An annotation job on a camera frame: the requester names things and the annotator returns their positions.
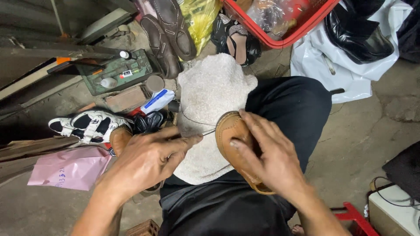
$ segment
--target yellow plastic bag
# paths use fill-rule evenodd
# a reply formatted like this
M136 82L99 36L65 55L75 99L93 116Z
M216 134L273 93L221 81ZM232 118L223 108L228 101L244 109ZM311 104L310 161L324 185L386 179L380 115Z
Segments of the yellow plastic bag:
M184 0L179 7L188 24L198 56L210 40L213 21L222 8L222 3L220 0Z

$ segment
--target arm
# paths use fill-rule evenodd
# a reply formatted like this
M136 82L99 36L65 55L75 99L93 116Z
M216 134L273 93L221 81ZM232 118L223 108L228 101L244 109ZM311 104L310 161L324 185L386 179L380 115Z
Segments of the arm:
M117 219L123 204L135 194L169 178L186 152L202 140L202 135L172 139L176 126L154 134L131 138L113 166L104 173L72 236L104 236L119 231Z
M279 127L274 122L242 109L239 113L258 141L262 155L258 158L240 140L231 140L231 145L237 148L265 185L297 208L306 235L350 236L319 199L314 188L306 182L294 145Z

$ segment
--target white towel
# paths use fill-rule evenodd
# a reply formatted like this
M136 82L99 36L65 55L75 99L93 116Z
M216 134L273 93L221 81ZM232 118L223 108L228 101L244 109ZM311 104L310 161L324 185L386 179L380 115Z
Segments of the white towel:
M182 136L214 130L224 113L245 108L248 93L257 86L257 78L245 76L235 59L224 53L196 62L178 75L178 82L182 88L178 113ZM212 133L187 152L174 174L195 185L217 179L233 169L220 154Z

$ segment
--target brown leather shoe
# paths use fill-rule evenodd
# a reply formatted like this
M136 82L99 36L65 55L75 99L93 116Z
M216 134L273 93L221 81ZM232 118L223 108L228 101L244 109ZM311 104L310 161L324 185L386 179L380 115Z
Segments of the brown leather shoe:
M120 126L111 132L109 143L117 157L120 157L132 137L133 134L127 126Z
M181 68L178 63L178 56L173 51L162 27L152 15L143 16L140 25L149 39L150 49L152 49L160 65L162 77L164 79L175 79L181 72Z
M156 9L159 24L165 30L165 34L179 58L184 61L194 59L197 49L176 0L152 0L151 3Z
M215 135L217 147L222 156L244 177L248 184L259 194L274 194L252 171L249 163L230 145L231 139L237 138L246 143L252 150L259 149L257 141L239 113L231 111L224 114L217 123Z

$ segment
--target tan leather shoe upper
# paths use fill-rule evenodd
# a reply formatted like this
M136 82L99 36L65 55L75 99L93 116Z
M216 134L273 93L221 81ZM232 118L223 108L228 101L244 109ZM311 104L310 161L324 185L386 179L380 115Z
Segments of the tan leather shoe upper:
M114 129L109 136L109 143L114 149L115 155L119 157L124 151L124 148L129 143L133 134L127 126L121 126Z
M248 184L260 194L274 194L252 171L249 163L230 145L236 138L246 143L252 150L258 149L258 143L249 131L238 112L228 112L218 121L216 143L222 156L241 174Z

